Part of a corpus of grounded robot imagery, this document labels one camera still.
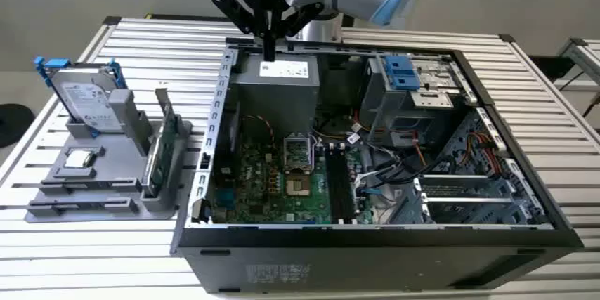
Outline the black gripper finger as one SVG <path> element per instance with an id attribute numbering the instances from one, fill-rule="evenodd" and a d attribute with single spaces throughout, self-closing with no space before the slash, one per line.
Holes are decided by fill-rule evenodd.
<path id="1" fill-rule="evenodd" d="M 271 60 L 271 31 L 261 0 L 212 0 L 240 31 L 261 39 L 263 57 Z"/>
<path id="2" fill-rule="evenodd" d="M 275 61 L 276 40 L 295 36 L 301 28 L 317 17 L 324 9 L 321 2 L 299 7 L 288 17 L 283 18 L 284 6 L 277 5 L 271 12 L 268 30 L 268 60 Z"/>

